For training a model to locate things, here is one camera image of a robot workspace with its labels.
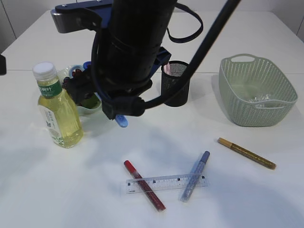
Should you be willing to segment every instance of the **small bowl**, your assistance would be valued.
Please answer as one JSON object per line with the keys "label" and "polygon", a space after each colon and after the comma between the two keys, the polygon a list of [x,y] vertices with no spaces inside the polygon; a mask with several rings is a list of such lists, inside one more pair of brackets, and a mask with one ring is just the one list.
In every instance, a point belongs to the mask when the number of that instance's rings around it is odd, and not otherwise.
{"label": "small bowl", "polygon": [[[63,80],[65,79],[65,77],[73,78],[72,72],[76,69],[80,69],[81,71],[84,71],[84,68],[82,67],[82,65],[70,65],[57,72],[61,85],[63,84]],[[77,111],[78,111],[79,115],[93,114],[99,110],[101,110],[101,102],[99,102],[99,105],[95,106],[92,109],[86,108],[83,106],[77,106]]]}

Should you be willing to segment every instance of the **green label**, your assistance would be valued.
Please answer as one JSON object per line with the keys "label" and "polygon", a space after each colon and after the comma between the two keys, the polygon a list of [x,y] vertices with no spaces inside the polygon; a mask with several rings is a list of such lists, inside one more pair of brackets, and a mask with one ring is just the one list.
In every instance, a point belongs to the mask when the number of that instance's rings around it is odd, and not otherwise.
{"label": "green label", "polygon": [[59,81],[57,81],[56,83],[49,85],[49,86],[38,85],[38,87],[40,89],[41,94],[46,98],[56,96],[56,95],[60,94],[62,91]]}

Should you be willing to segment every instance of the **black cable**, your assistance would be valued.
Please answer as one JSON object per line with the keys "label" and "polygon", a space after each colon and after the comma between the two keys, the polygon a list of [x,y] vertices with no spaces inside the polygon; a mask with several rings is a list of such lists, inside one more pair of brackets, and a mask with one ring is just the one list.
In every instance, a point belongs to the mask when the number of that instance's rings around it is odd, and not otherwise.
{"label": "black cable", "polygon": [[170,34],[170,31],[169,31],[169,28],[167,28],[169,39],[172,42],[179,43],[179,44],[186,43],[186,42],[194,40],[195,38],[197,38],[203,32],[204,23],[203,23],[202,19],[200,18],[200,16],[196,12],[190,10],[190,8],[188,6],[185,6],[185,5],[180,4],[180,3],[177,2],[175,4],[175,7],[178,8],[178,9],[181,9],[182,11],[185,11],[185,12],[191,14],[192,16],[194,16],[200,22],[200,27],[195,33],[193,33],[192,35],[190,35],[188,37],[185,37],[185,38],[174,38],[174,37],[172,37],[171,34]]}
{"label": "black cable", "polygon": [[201,43],[199,49],[196,51],[194,57],[192,58],[191,62],[189,63],[188,67],[185,69],[184,73],[178,80],[178,82],[164,95],[161,95],[153,100],[150,100],[145,103],[138,104],[138,108],[153,108],[158,105],[161,105],[176,95],[190,80],[193,76],[197,68],[200,66],[201,62],[207,55],[208,51],[212,47],[213,43],[219,36],[221,30],[224,28],[226,22],[230,18],[231,14],[234,12],[236,7],[238,6],[241,0],[228,0],[224,7],[222,8],[221,12],[217,16],[216,20],[214,21],[212,27],[210,28],[209,32],[207,33],[205,39]]}
{"label": "black cable", "polygon": [[98,49],[99,49],[99,41],[101,40],[101,29],[98,29],[95,34],[95,38],[93,41],[92,46],[92,53],[91,53],[91,78],[94,83],[95,89],[97,90],[97,93],[101,97],[103,102],[106,102],[108,104],[112,104],[112,100],[109,99],[103,92],[102,88],[100,87],[97,75],[98,75],[98,67],[97,67],[97,61],[98,61]]}

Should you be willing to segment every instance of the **basket handle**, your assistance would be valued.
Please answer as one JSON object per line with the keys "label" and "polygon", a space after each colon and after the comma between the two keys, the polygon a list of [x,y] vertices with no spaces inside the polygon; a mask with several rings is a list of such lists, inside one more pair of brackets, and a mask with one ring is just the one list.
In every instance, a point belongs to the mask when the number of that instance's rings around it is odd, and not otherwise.
{"label": "basket handle", "polygon": [[237,58],[237,57],[250,57],[250,58],[253,58],[252,61],[245,61],[245,62],[254,62],[256,60],[256,58],[258,58],[257,56],[254,56],[254,55],[251,55],[251,54],[238,54],[238,55],[235,55],[235,56],[231,56],[229,57],[228,59],[231,61],[231,62],[234,62],[232,61],[234,58]]}
{"label": "basket handle", "polygon": [[259,102],[259,104],[255,105],[256,109],[281,109],[281,108],[285,108],[286,107],[286,102],[283,101],[275,101],[276,107],[259,107],[259,105],[261,104],[271,104],[274,103],[274,101],[262,101]]}

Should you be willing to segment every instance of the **black strap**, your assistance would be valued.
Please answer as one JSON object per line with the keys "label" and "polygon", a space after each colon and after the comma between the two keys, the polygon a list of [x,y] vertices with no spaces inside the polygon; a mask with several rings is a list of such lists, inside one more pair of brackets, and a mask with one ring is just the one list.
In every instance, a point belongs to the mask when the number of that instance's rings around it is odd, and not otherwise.
{"label": "black strap", "polygon": [[191,14],[192,16],[194,16],[200,22],[200,28],[195,33],[193,33],[192,35],[190,35],[188,37],[185,37],[185,38],[174,38],[174,37],[172,37],[170,35],[169,29],[167,28],[169,39],[172,42],[179,43],[179,44],[186,43],[186,42],[194,40],[196,37],[198,37],[202,33],[202,31],[204,29],[204,24],[203,24],[202,19],[199,17],[199,15],[197,13],[195,13],[192,10],[190,10],[190,8],[188,6],[185,6],[185,5],[180,4],[180,3],[176,3],[175,7],[181,9],[182,11],[185,11],[185,12]]}

